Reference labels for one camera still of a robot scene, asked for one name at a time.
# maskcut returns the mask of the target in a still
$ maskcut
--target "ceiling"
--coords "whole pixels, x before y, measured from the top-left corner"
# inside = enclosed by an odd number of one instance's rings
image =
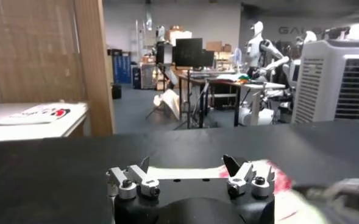
[[[258,10],[269,16],[359,18],[359,0],[243,0],[243,5],[250,14]]]
[[[240,3],[245,14],[250,17],[303,16],[359,19],[359,0],[104,0],[106,3]]]

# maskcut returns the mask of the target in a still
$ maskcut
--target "white air conditioner unit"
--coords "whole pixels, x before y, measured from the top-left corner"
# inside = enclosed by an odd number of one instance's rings
[[[359,120],[359,42],[307,43],[301,57],[293,123]]]

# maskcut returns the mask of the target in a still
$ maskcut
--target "table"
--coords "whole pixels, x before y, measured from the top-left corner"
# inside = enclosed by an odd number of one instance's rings
[[[223,154],[270,159],[301,184],[359,178],[359,123],[214,128],[0,142],[0,224],[108,223],[105,171],[210,168]]]
[[[0,118],[20,113],[39,103],[0,103]],[[78,110],[50,124],[0,126],[0,141],[41,139],[69,136],[87,116],[86,103],[79,103]]]
[[[239,110],[240,110],[240,95],[241,95],[241,88],[246,87],[248,88],[248,91],[246,93],[246,96],[251,92],[251,90],[263,90],[263,89],[285,89],[285,85],[278,84],[278,83],[269,83],[266,82],[266,85],[256,85],[256,84],[240,84],[235,82],[230,82],[226,80],[220,80],[215,78],[205,78],[205,79],[194,79],[190,78],[188,79],[187,75],[180,74],[178,75],[179,78],[179,119],[182,120],[182,80],[189,80],[191,83],[194,83],[196,85],[204,85],[206,82],[211,84],[223,84],[223,85],[229,85],[236,88],[236,97],[235,97],[235,115],[233,120],[233,126],[237,127],[239,125]],[[199,128],[203,128],[204,126],[204,116],[207,115],[208,110],[208,91],[206,93],[201,94],[200,96],[200,110],[199,110]]]

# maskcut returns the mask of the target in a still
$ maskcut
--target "white wall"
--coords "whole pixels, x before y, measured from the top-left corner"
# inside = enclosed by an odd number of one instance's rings
[[[349,26],[357,24],[359,21],[327,18],[295,18],[295,17],[262,17],[259,19],[264,26],[263,38],[272,41],[295,41],[297,36],[302,35],[302,31],[314,30],[315,33],[324,31],[332,27]],[[240,25],[240,47],[251,39],[250,30],[253,21],[241,18]]]
[[[181,25],[191,31],[193,37],[207,41],[229,43],[237,47],[240,32],[240,3],[234,4],[152,4],[153,27]],[[145,20],[144,4],[105,4],[104,18],[107,44],[111,47],[132,51],[136,43],[135,21]]]

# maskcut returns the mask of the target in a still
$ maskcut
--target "black table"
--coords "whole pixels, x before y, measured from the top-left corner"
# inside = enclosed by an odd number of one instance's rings
[[[0,142],[0,223],[108,223],[109,167],[216,167],[225,153],[270,159],[297,184],[359,178],[359,123]]]

